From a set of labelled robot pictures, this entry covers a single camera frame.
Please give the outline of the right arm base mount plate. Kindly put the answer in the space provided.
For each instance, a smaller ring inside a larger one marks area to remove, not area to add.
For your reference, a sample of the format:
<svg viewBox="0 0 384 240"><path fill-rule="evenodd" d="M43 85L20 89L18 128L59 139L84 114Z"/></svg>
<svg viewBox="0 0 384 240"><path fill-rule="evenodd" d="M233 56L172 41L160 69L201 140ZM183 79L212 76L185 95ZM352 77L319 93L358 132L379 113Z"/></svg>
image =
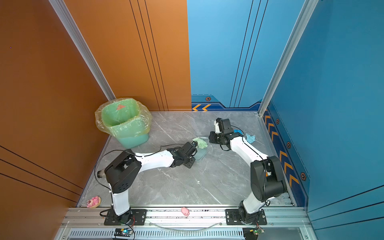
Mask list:
<svg viewBox="0 0 384 240"><path fill-rule="evenodd" d="M226 223L227 225L267 225L267 217L263 209L260 211L248 214L244 209L226 209Z"/></svg>

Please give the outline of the grey-blue plastic dustpan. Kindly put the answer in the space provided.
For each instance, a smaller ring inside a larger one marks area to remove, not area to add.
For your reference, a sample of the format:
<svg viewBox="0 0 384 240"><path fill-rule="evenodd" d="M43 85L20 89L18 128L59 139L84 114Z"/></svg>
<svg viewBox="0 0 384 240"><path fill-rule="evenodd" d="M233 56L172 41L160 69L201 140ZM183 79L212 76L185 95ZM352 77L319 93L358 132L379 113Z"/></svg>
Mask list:
<svg viewBox="0 0 384 240"><path fill-rule="evenodd" d="M207 154L207 149L201 149L197 147L197 152L194 155L194 158L196 161L200 161L203 159L203 157Z"/></svg>

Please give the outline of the small blue paper scrap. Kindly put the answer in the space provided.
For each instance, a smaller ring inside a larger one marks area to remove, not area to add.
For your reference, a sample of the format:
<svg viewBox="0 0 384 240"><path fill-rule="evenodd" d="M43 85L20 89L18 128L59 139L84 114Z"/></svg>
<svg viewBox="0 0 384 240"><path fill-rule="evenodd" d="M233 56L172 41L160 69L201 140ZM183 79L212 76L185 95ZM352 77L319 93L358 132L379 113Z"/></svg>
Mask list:
<svg viewBox="0 0 384 240"><path fill-rule="evenodd" d="M243 135L244 133L241 130L234 130L235 133L239 133L240 135Z"/></svg>

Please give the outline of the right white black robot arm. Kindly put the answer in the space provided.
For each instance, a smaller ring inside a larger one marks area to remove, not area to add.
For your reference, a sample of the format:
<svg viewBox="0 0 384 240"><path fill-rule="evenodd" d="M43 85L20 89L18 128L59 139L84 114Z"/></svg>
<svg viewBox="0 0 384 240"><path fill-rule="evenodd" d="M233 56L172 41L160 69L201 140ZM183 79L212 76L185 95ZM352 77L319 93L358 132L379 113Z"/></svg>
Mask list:
<svg viewBox="0 0 384 240"><path fill-rule="evenodd" d="M262 216L264 206L288 191L281 162L278 157L268 156L253 147L242 130L235 132L229 119L217 118L214 125L210 143L226 146L250 166L252 192L239 205L240 220L250 225Z"/></svg>

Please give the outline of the aluminium front rail frame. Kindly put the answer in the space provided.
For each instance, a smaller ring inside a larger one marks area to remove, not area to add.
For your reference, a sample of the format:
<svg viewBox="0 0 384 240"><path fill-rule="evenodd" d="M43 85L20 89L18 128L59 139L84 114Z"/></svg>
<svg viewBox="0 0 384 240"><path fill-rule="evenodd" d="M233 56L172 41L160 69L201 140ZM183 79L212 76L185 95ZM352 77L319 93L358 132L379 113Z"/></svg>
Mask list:
<svg viewBox="0 0 384 240"><path fill-rule="evenodd" d="M266 207L267 225L234 225L226 223L230 206L188 206L185 217L180 206L139 207L147 210L143 226L105 226L100 209L70 208L55 236L56 240L116 240L116 228L128 228L134 240L245 240L243 228L262 228L258 240L315 240L317 237L303 208Z"/></svg>

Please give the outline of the pink toy on rail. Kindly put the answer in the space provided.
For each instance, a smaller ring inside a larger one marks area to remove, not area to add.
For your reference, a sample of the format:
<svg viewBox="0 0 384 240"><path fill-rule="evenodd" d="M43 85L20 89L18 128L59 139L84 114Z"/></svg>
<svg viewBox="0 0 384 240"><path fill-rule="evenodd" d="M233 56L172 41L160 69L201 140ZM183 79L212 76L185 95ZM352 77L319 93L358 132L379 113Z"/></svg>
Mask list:
<svg viewBox="0 0 384 240"><path fill-rule="evenodd" d="M190 215L190 210L186 207L181 208L181 212L185 217L188 217Z"/></svg>

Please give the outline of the light blue paper scrap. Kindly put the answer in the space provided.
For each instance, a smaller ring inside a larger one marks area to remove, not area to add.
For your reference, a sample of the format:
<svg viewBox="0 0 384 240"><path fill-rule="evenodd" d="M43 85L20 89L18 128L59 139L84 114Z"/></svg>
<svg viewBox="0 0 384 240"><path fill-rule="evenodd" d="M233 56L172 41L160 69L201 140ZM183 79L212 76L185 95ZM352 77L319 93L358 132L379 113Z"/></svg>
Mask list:
<svg viewBox="0 0 384 240"><path fill-rule="evenodd" d="M246 134L246 140L248 143L252 144L256 141L256 137L254 135Z"/></svg>

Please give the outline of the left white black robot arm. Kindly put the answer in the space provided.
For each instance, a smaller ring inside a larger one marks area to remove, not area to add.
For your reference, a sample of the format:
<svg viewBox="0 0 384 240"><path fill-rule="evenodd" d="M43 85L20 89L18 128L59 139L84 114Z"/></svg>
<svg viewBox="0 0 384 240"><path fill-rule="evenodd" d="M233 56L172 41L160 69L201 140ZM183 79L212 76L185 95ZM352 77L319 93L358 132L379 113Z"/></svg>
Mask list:
<svg viewBox="0 0 384 240"><path fill-rule="evenodd" d="M177 144L175 148L167 145L166 150L155 153L138 154L132 150L122 150L121 153L103 170L97 171L97 180L106 179L112 195L112 207L116 216L120 217L130 212L129 188L141 172L157 168L175 168L185 166L191 168L196 161L198 143L187 142Z"/></svg>

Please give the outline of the pink doughnut toy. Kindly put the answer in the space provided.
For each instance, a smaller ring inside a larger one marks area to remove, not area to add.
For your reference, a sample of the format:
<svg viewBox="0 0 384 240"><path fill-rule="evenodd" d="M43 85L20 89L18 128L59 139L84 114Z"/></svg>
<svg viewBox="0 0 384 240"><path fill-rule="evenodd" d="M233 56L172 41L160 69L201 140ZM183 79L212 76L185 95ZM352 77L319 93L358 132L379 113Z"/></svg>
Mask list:
<svg viewBox="0 0 384 240"><path fill-rule="evenodd" d="M101 198L99 196L93 197L87 201L87 208L94 209L101 204Z"/></svg>

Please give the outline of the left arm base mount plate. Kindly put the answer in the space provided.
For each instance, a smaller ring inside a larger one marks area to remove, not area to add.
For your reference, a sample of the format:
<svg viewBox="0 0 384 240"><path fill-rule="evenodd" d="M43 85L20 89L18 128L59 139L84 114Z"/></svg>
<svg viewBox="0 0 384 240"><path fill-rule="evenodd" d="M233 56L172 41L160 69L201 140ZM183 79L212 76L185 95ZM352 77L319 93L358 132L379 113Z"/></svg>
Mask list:
<svg viewBox="0 0 384 240"><path fill-rule="evenodd" d="M147 210L130 209L118 216L114 209L111 208L101 211L100 216L105 218L105 226L143 226L147 217Z"/></svg>

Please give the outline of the green circuit board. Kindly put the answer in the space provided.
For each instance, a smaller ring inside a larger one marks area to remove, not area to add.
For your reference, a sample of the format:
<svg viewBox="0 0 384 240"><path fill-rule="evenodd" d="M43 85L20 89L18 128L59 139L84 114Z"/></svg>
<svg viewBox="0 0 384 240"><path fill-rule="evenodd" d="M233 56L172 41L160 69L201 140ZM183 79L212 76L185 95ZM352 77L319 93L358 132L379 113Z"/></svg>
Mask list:
<svg viewBox="0 0 384 240"><path fill-rule="evenodd" d="M243 235L245 240L257 240L261 234L264 234L265 230L262 228L243 228Z"/></svg>
<svg viewBox="0 0 384 240"><path fill-rule="evenodd" d="M116 228L114 231L114 239L117 240L134 240L135 234L128 228Z"/></svg>

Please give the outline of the right green circuit board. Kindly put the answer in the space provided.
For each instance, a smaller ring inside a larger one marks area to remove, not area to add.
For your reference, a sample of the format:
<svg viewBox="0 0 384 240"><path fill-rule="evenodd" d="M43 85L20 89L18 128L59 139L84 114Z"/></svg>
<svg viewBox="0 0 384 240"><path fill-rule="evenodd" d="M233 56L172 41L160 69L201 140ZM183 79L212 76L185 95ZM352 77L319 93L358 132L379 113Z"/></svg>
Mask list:
<svg viewBox="0 0 384 240"><path fill-rule="evenodd" d="M265 230L262 228L243 228L243 235L245 240L257 240L261 234L264 234Z"/></svg>

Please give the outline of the left green circuit board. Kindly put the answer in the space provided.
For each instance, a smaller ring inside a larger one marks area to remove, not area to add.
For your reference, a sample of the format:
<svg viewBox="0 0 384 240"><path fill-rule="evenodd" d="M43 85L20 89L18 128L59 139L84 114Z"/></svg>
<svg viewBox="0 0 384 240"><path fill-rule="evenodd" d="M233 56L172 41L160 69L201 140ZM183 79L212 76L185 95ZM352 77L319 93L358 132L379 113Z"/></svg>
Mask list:
<svg viewBox="0 0 384 240"><path fill-rule="evenodd" d="M114 239L117 240L134 240L135 234L128 228L116 228L114 231Z"/></svg>

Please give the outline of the small light green paper scrap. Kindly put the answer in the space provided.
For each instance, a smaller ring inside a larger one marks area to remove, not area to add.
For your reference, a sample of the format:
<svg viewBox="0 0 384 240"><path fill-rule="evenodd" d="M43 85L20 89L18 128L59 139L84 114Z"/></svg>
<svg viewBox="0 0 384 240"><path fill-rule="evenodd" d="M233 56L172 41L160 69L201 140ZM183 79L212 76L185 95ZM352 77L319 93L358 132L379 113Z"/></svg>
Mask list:
<svg viewBox="0 0 384 240"><path fill-rule="evenodd" d="M205 149L205 148L208 147L207 142L206 142L205 140L203 140L202 138L194 138L193 141L194 141L194 142L197 142L198 147L199 147L200 149Z"/></svg>

